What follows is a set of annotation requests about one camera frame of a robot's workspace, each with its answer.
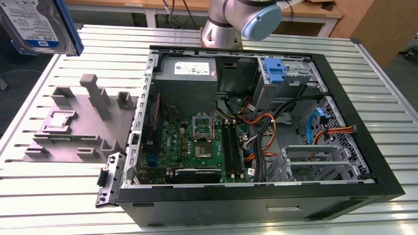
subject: floor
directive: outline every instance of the floor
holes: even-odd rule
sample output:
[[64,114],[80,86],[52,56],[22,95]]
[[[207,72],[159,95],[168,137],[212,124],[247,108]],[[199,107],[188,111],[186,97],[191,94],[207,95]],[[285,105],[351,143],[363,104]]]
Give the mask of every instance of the floor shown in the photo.
[[[146,17],[143,14],[132,15],[130,13],[96,12],[87,15],[80,11],[72,11],[71,14],[76,23],[119,26],[147,26]],[[187,21],[187,17],[179,16],[176,20],[178,22],[174,22],[172,24],[180,25]],[[204,26],[206,19],[203,17],[196,17],[195,22],[198,27],[202,27]],[[158,17],[158,25],[159,27],[171,28],[167,19],[162,15]],[[194,29],[195,26],[192,22],[188,21],[186,25],[182,26],[182,28]],[[5,92],[0,92],[1,137],[39,79],[39,72],[43,72],[52,56],[20,56],[19,54],[13,53],[11,49],[4,50],[4,47],[0,50],[0,54],[3,55],[0,57],[0,77],[9,85],[8,90]],[[3,75],[3,73],[15,70],[20,71]],[[399,54],[393,60],[390,66],[386,68],[386,73],[402,94],[406,96],[410,104],[418,110],[418,63],[407,61],[403,55]]]

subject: case latch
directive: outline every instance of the case latch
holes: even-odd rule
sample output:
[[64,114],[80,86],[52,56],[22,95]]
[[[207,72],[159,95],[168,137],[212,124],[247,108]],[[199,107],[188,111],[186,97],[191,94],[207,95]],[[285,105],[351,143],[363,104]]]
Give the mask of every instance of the case latch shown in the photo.
[[100,186],[96,208],[118,207],[116,199],[122,182],[126,154],[115,153],[110,155],[106,167],[102,168],[98,185]]

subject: blue drive bay latch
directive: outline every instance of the blue drive bay latch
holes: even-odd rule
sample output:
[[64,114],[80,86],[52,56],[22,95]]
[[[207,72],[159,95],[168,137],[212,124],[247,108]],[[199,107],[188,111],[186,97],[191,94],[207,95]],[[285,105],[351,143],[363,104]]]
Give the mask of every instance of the blue drive bay latch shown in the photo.
[[269,75],[269,81],[273,84],[283,82],[286,77],[286,66],[278,58],[265,58],[265,70]]

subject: table leg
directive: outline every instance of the table leg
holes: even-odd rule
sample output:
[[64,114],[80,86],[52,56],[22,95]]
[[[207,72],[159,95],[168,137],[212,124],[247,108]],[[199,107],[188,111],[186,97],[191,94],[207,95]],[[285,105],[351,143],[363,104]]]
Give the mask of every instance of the table leg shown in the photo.
[[334,27],[337,25],[338,19],[335,18],[327,18],[327,22],[322,25],[321,31],[318,33],[318,37],[327,38],[331,34]]
[[148,28],[156,28],[156,10],[146,9],[146,17]]

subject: ram slot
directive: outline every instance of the ram slot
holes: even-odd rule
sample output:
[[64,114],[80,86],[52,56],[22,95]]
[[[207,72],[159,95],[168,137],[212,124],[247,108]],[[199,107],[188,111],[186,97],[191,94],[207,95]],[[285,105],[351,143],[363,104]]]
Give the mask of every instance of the ram slot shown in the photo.
[[235,125],[228,125],[228,136],[230,136],[230,155],[233,161],[233,173],[241,174],[241,156],[239,156],[239,144]]
[[222,145],[223,145],[223,157],[224,157],[224,169],[227,175],[233,174],[233,159],[230,149],[230,135],[228,135],[228,124],[222,124]]

